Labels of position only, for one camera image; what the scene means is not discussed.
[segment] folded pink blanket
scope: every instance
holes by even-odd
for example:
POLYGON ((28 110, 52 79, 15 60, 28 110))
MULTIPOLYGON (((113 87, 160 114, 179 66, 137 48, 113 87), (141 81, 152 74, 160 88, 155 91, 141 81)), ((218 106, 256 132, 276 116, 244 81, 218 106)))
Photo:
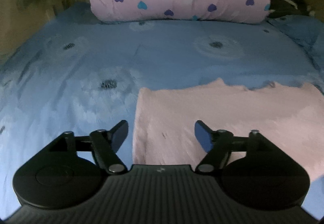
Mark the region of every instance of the folded pink blanket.
MULTIPOLYGON (((273 83, 259 90, 227 86, 221 79, 184 90, 139 93, 133 135, 134 164, 190 164, 206 155, 194 136, 202 120, 235 136, 260 133, 308 172, 324 174, 324 97, 311 84, 293 88, 273 83)), ((232 153, 229 162, 243 157, 232 153)))

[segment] blue comforter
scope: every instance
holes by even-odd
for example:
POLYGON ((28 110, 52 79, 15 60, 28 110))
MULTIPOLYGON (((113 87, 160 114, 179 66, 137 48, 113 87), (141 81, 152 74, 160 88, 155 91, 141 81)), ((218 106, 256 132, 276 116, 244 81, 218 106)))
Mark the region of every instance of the blue comforter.
POLYGON ((0 218, 19 207, 15 171, 63 131, 88 135, 127 120, 118 155, 130 167, 139 89, 182 89, 219 77, 251 89, 271 81, 323 86, 302 47, 266 22, 107 25, 87 4, 75 4, 1 66, 0 218))

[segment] round black disc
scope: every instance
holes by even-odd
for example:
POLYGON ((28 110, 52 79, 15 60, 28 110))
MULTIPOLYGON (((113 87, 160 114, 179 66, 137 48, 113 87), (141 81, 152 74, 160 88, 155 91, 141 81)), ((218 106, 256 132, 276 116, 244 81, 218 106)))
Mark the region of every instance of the round black disc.
POLYGON ((222 172, 221 182, 235 201, 260 210, 281 210, 301 204, 310 183, 306 171, 297 163, 287 165, 271 156, 230 163, 222 172))
POLYGON ((13 188, 21 204, 41 209, 62 209, 93 196, 102 184, 101 171, 93 163, 77 156, 48 154, 22 166, 13 179, 13 188))

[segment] teal heart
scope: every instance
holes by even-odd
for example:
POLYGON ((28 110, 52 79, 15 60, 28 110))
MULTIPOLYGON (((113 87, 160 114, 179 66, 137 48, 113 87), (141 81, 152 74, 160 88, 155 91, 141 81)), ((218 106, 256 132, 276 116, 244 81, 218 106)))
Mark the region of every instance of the teal heart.
POLYGON ((266 4, 266 6, 264 7, 264 11, 268 11, 270 9, 270 4, 266 4))
POLYGON ((139 2, 137 7, 138 7, 138 9, 147 10, 147 5, 143 1, 139 2))

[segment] metal pin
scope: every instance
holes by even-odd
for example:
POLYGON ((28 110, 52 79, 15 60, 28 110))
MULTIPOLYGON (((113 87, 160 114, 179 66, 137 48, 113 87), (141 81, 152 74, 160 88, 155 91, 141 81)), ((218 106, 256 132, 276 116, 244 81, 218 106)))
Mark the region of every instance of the metal pin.
POLYGON ((109 167, 109 171, 113 173, 120 173, 125 170, 125 167, 121 164, 113 164, 109 167))
POLYGON ((214 171, 214 167, 210 164, 202 164, 198 167, 198 170, 202 173, 210 173, 214 171))

